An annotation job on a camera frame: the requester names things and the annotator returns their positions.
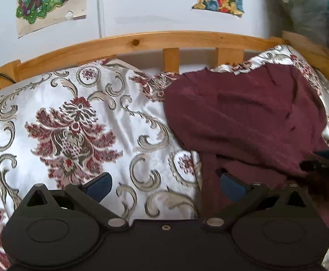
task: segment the white satin fabric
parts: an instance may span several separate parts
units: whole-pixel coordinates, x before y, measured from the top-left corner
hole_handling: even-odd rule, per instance
[[[329,144],[329,82],[292,48],[276,46],[214,71],[239,74],[266,63],[293,64],[308,79],[326,108]],[[58,189],[102,172],[111,174],[113,188],[101,204],[130,223],[194,218],[200,211],[199,155],[178,145],[163,110],[163,90],[178,76],[153,77],[113,59],[1,90],[0,231],[34,184]],[[0,268],[8,265],[0,244]]]

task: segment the maroon shirt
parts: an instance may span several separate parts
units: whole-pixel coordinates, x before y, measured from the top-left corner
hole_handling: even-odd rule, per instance
[[[204,217],[231,203],[217,168],[248,184],[283,188],[294,176],[306,176],[301,161],[328,148],[321,136],[324,106],[294,66],[266,64],[240,75],[190,72],[164,94],[166,118],[179,143],[200,153]],[[329,225],[329,211],[320,214]]]

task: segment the black cable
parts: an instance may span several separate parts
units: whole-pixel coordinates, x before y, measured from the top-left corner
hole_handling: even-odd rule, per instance
[[[6,75],[4,73],[0,73],[0,77],[4,77],[7,80],[10,80],[12,83],[16,83],[16,81],[14,79],[12,79],[11,77],[9,77],[8,75]]]

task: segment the wooden bed frame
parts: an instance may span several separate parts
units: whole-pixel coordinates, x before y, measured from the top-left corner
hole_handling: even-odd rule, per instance
[[[117,54],[163,49],[164,71],[179,70],[179,48],[216,48],[217,66],[238,64],[243,61],[244,51],[264,51],[279,44],[292,45],[314,68],[329,79],[329,56],[321,56],[309,48],[278,37],[268,40],[256,37],[234,35],[221,32],[165,31],[137,33],[65,47],[21,63],[9,62],[0,67],[0,73],[19,82],[42,73],[80,66],[102,58],[114,58]],[[0,89],[12,82],[0,77]]]

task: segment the silver screw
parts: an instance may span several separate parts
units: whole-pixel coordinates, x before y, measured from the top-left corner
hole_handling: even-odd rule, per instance
[[[122,218],[112,218],[108,221],[108,225],[111,227],[121,227],[125,224],[125,220]]]
[[[207,219],[206,223],[211,227],[220,227],[225,222],[221,218],[209,218],[209,219]]]
[[[170,225],[162,225],[162,230],[170,230],[171,228]]]

